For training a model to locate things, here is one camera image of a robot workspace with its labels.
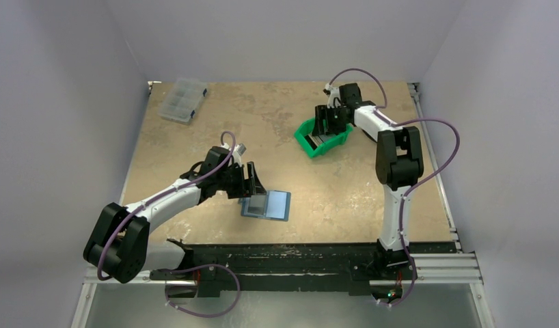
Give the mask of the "stack of credit cards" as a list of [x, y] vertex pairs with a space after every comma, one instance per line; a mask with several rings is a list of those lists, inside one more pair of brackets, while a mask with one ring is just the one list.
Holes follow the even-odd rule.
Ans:
[[312, 150], [318, 149], [321, 145], [332, 139], [334, 135], [313, 135], [308, 133], [304, 139], [309, 144]]

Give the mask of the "green plastic bin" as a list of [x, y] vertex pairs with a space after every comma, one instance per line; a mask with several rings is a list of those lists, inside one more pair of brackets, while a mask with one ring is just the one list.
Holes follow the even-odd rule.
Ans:
[[294, 133], [297, 143], [311, 159], [326, 154], [336, 146], [344, 145], [353, 131], [353, 127], [348, 124], [343, 133], [313, 136], [314, 123], [315, 119], [310, 118], [304, 121]]

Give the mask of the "black credit card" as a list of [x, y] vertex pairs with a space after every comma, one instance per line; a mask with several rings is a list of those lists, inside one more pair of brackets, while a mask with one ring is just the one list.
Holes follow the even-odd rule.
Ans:
[[267, 195], [257, 195], [242, 199], [241, 215], [244, 217], [264, 217], [267, 208]]

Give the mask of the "blue card holder wallet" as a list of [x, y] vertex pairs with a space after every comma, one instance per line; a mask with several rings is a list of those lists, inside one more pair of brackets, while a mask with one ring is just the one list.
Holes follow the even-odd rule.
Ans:
[[270, 190], [266, 195], [241, 198], [241, 216], [287, 222], [290, 215], [291, 193]]

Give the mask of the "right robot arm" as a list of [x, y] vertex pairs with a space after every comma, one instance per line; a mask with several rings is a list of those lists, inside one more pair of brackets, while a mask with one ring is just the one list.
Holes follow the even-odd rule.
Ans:
[[305, 141], [314, 153], [324, 154], [332, 144], [340, 145], [353, 126], [376, 141], [375, 173], [384, 192], [383, 227], [368, 266], [378, 276], [389, 278], [409, 265], [411, 192], [424, 173], [420, 131], [381, 113], [372, 101], [362, 98], [356, 83], [339, 87], [328, 83], [323, 91], [327, 104], [315, 107], [312, 131]]

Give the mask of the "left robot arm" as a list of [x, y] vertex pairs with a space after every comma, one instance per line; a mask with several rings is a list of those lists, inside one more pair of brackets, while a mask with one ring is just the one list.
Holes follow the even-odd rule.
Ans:
[[184, 210], [223, 191], [230, 199], [266, 195], [253, 162], [241, 162], [245, 147], [213, 146], [203, 161], [191, 166], [170, 186], [146, 199], [122, 206], [106, 205], [83, 250], [83, 259], [97, 268], [97, 277], [127, 283], [141, 271], [168, 271], [176, 279], [193, 272], [182, 242], [150, 243], [159, 226]]

